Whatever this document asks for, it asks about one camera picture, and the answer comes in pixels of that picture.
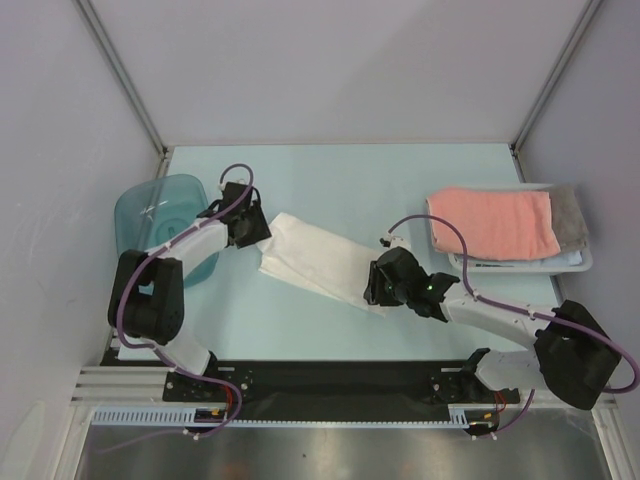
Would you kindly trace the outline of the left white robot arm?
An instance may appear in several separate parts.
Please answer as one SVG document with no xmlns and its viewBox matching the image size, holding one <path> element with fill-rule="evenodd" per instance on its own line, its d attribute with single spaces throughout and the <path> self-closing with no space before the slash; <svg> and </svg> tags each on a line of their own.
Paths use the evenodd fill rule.
<svg viewBox="0 0 640 480">
<path fill-rule="evenodd" d="M 120 255 L 109 324 L 123 345 L 150 349 L 170 367 L 187 372 L 184 385 L 195 398 L 211 399 L 219 391 L 220 376 L 208 368 L 215 355 L 184 325 L 186 277 L 228 247 L 241 249 L 270 237 L 256 187 L 226 183 L 222 198 L 186 230 L 158 247 Z"/>
</svg>

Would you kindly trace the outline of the grey towel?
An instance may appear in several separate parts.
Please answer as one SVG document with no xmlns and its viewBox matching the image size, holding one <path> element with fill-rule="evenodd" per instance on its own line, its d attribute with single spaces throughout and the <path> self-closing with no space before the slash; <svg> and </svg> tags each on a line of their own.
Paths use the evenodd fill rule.
<svg viewBox="0 0 640 480">
<path fill-rule="evenodd" d="M 552 229 L 562 253 L 587 246 L 588 229 L 571 185 L 553 185 L 547 189 L 551 204 Z"/>
</svg>

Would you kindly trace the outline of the pink towel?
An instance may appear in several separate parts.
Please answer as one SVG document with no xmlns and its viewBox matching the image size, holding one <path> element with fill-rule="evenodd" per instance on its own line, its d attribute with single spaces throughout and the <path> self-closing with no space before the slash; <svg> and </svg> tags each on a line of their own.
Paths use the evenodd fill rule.
<svg viewBox="0 0 640 480">
<path fill-rule="evenodd" d="M 533 261 L 560 253 L 547 192 L 448 187 L 426 203 L 438 251 L 496 261 Z"/>
</svg>

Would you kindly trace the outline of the white towel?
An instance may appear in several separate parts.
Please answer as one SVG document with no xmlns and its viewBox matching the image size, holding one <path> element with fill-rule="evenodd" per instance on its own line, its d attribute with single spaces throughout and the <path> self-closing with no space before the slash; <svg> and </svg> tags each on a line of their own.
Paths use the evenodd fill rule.
<svg viewBox="0 0 640 480">
<path fill-rule="evenodd" d="M 388 313 L 364 299 L 378 251 L 287 213 L 278 214 L 269 229 L 271 237 L 258 243 L 260 272 L 382 317 Z"/>
</svg>

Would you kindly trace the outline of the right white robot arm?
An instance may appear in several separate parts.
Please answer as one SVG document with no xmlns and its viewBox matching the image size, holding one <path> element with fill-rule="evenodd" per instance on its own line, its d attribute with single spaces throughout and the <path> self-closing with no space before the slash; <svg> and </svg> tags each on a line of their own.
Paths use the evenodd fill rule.
<svg viewBox="0 0 640 480">
<path fill-rule="evenodd" d="M 474 402 L 502 389 L 546 389 L 574 408 L 590 410 L 621 360 L 582 305 L 566 301 L 548 312 L 502 308 L 482 301 L 453 275 L 427 273 L 402 247 L 371 261 L 364 298 L 372 306 L 405 306 L 420 317 L 467 325 L 519 345 L 515 352 L 483 347 L 469 357 L 460 388 Z"/>
</svg>

